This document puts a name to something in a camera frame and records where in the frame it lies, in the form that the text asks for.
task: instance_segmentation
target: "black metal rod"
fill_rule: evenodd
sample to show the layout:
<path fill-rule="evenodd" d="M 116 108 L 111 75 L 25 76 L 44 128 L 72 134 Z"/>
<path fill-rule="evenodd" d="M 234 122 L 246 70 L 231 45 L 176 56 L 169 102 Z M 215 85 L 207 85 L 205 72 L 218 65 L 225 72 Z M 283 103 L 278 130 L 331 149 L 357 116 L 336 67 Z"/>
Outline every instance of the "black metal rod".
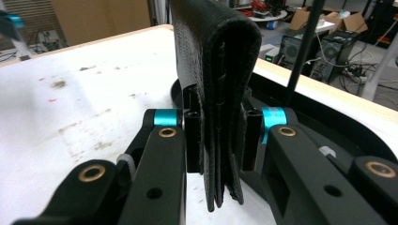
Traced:
<path fill-rule="evenodd" d="M 299 80 L 302 67 L 304 66 L 305 59 L 311 45 L 311 41 L 314 38 L 314 32 L 316 25 L 318 24 L 319 16 L 322 13 L 322 8 L 325 4 L 325 0 L 314 0 L 313 7 L 310 12 L 310 16 L 307 21 L 307 28 L 305 28 L 304 36 L 301 40 L 301 44 L 298 50 L 298 56 L 296 58 L 295 65 L 293 66 L 292 73 L 290 74 L 289 83 L 286 88 L 286 94 L 284 99 L 284 107 L 289 107 L 295 93 L 296 85 Z"/>

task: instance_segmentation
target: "white table surface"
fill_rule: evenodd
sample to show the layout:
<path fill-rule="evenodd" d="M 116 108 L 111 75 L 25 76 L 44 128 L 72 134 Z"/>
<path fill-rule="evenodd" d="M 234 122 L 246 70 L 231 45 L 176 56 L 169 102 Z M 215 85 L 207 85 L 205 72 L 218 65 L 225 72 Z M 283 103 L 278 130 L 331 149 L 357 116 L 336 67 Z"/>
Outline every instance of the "white table surface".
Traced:
<path fill-rule="evenodd" d="M 172 108 L 176 59 L 167 26 L 1 66 L 0 224 L 40 214 L 70 170 L 92 158 L 115 162 L 146 109 Z M 287 84 L 287 69 L 259 60 L 254 71 Z M 397 112 L 306 77 L 299 82 L 298 92 L 356 118 L 397 155 Z M 188 174 L 187 224 L 275 224 L 268 204 L 242 186 L 244 205 L 226 191 L 222 208 L 208 213 L 203 177 Z"/>

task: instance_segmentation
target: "black leather wallet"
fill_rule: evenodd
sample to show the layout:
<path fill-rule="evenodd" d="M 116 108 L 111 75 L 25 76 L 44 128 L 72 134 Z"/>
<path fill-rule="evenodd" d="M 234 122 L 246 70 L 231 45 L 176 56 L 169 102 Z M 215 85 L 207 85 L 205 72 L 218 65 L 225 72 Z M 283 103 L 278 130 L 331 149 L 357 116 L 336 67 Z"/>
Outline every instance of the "black leather wallet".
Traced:
<path fill-rule="evenodd" d="M 224 187 L 243 204 L 235 152 L 241 101 L 261 45 L 257 25 L 214 0 L 171 0 L 176 68 L 182 90 L 196 84 L 204 120 L 202 171 L 207 209 Z"/>

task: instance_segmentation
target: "cardboard box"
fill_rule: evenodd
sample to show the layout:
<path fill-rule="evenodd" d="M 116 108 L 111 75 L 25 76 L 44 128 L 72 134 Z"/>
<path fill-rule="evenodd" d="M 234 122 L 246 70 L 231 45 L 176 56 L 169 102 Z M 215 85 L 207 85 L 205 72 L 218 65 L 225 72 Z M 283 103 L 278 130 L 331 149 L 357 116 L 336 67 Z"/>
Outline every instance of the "cardboard box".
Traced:
<path fill-rule="evenodd" d="M 52 0 L 68 45 L 150 26 L 146 0 Z"/>
<path fill-rule="evenodd" d="M 363 20 L 362 15 L 358 12 L 351 12 L 350 16 L 340 19 L 339 13 L 334 11 L 326 15 L 324 19 L 327 22 L 336 24 L 334 26 L 334 29 L 332 29 L 331 31 L 339 29 L 339 30 L 347 30 L 351 32 L 361 33 L 368 29 L 366 21 Z"/>
<path fill-rule="evenodd" d="M 293 16 L 292 22 L 290 23 L 291 30 L 299 30 L 303 28 L 308 21 L 308 17 L 310 16 L 311 7 L 304 7 L 301 10 L 295 12 Z M 356 11 L 350 12 L 351 15 L 340 19 L 339 18 L 339 10 L 332 9 L 330 7 L 323 8 L 324 19 L 327 22 L 335 23 L 334 29 L 331 31 L 335 31 L 337 29 L 348 30 L 352 32 L 361 33 L 368 29 L 365 20 L 360 13 Z"/>

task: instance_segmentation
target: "wooden edge of table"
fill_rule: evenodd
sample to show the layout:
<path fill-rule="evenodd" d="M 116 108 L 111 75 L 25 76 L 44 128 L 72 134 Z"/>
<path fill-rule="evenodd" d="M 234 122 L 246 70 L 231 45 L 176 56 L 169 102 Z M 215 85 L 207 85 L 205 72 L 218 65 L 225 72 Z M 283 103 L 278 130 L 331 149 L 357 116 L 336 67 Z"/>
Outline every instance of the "wooden edge of table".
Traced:
<path fill-rule="evenodd" d="M 151 27 L 148 27 L 148 28 L 145 28 L 145 29 L 141 29 L 141 30 L 137 30 L 137 31 L 131 31 L 131 32 L 128 32 L 128 33 L 125 33 L 125 34 L 117 35 L 117 36 L 112 36 L 112 37 L 107 37 L 107 38 L 103 38 L 103 39 L 93 40 L 93 41 L 90 41 L 90 42 L 87 42 L 87 43 L 84 43 L 84 44 L 73 45 L 73 46 L 70 46 L 70 47 L 67 47 L 67 48 L 63 48 L 63 49 L 59 49 L 59 50 L 55 50 L 55 51 L 51 51 L 51 52 L 36 54 L 36 55 L 33 55 L 32 58 L 38 58 L 38 57 L 41 57 L 41 56 L 50 55 L 50 54 L 54 54 L 54 53 L 61 53 L 61 52 L 64 52 L 64 51 L 69 51 L 69 50 L 73 50 L 73 49 L 82 48 L 84 46 L 89 46 L 89 45 L 101 43 L 103 41 L 112 40 L 112 39 L 116 39 L 116 38 L 128 37 L 128 36 L 131 36 L 131 35 L 136 35 L 136 34 L 140 34 L 140 33 L 146 32 L 146 31 L 160 29 L 160 28 L 165 28 L 165 29 L 168 29 L 168 30 L 173 30 L 174 29 L 173 26 L 170 25 L 170 24 L 162 24 L 162 25 L 157 25 L 157 26 L 151 26 Z M 19 63 L 19 62 L 21 62 L 20 59 L 15 59 L 13 61 L 8 61 L 8 62 L 0 64 L 0 68 L 8 66 L 8 65 L 16 64 L 16 63 Z"/>
<path fill-rule="evenodd" d="M 286 83 L 290 77 L 290 70 L 284 67 L 279 67 L 275 64 L 271 64 L 270 62 L 264 61 L 262 59 L 257 59 L 256 66 L 258 68 L 265 69 L 272 74 L 282 77 L 284 80 L 286 80 Z M 325 83 L 315 81 L 314 79 L 306 76 L 300 76 L 298 79 L 298 83 L 300 86 L 311 88 L 314 93 L 334 97 L 338 100 L 341 100 L 345 104 L 349 104 L 355 108 L 362 109 L 366 112 L 370 112 L 375 116 L 380 116 L 388 121 L 391 121 L 392 123 L 398 124 L 397 111 L 376 104 L 364 98 L 351 95 L 349 93 L 346 93 L 345 91 L 331 87 Z"/>

